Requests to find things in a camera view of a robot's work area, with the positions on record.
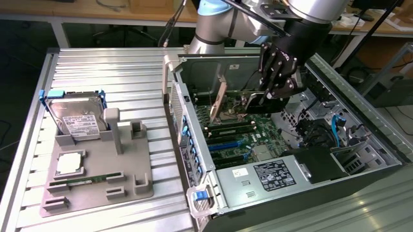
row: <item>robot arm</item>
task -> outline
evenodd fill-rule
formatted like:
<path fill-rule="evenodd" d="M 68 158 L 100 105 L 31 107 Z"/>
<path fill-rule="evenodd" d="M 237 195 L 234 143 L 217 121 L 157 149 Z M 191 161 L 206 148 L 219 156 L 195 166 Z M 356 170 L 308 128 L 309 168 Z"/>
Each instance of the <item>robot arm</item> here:
<path fill-rule="evenodd" d="M 261 48 L 261 93 L 249 100 L 246 111 L 273 113 L 284 109 L 292 95 L 305 90 L 300 67 L 314 55 L 349 0 L 289 0 L 289 6 L 266 0 L 245 2 L 201 1 L 199 13 L 210 15 L 199 17 L 190 52 L 223 53 L 225 38 L 261 43 L 270 34 L 272 43 L 262 43 Z"/>

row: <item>hard drive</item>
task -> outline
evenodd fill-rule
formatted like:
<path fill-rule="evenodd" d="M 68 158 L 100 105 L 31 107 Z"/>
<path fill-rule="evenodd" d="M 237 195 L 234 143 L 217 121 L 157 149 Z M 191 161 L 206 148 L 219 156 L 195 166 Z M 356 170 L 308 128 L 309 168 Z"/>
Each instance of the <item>hard drive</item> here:
<path fill-rule="evenodd" d="M 60 134 L 70 134 L 74 140 L 98 139 L 99 132 L 108 130 L 103 120 L 103 92 L 64 93 L 63 90 L 51 90 L 47 97 L 40 96 L 40 101 L 51 112 Z"/>

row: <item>motherboard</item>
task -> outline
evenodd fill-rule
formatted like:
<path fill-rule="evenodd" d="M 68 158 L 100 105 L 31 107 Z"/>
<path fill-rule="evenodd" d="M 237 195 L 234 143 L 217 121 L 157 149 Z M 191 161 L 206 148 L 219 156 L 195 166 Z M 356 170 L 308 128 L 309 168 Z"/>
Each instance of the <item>motherboard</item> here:
<path fill-rule="evenodd" d="M 202 97 L 195 101 L 195 112 L 217 169 L 277 158 L 289 150 L 270 115 L 245 114 L 243 100 L 245 92 L 229 91 L 213 121 L 210 101 L 203 101 Z"/>

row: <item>warning label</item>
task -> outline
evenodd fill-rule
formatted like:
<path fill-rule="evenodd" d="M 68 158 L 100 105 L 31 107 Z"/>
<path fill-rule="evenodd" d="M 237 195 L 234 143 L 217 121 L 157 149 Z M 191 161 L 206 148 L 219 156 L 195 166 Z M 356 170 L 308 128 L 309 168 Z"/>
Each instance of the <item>warning label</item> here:
<path fill-rule="evenodd" d="M 269 192 L 296 184 L 282 160 L 254 165 L 264 189 Z"/>
<path fill-rule="evenodd" d="M 95 115 L 68 116 L 63 121 L 74 137 L 99 134 Z"/>

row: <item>aluminum work table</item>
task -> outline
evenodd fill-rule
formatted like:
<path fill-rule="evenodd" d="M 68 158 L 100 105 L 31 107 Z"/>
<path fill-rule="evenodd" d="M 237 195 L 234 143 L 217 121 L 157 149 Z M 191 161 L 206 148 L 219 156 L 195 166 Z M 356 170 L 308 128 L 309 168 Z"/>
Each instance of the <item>aluminum work table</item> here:
<path fill-rule="evenodd" d="M 257 53 L 254 48 L 229 53 Z M 182 48 L 62 49 L 48 54 L 0 205 L 0 231 L 193 231 L 162 104 L 162 61 Z M 54 148 L 55 123 L 38 100 L 46 89 L 107 93 L 121 120 L 149 128 L 154 196 L 42 218 L 43 185 Z M 413 226 L 413 167 L 405 167 L 352 196 L 245 231 L 409 231 Z"/>

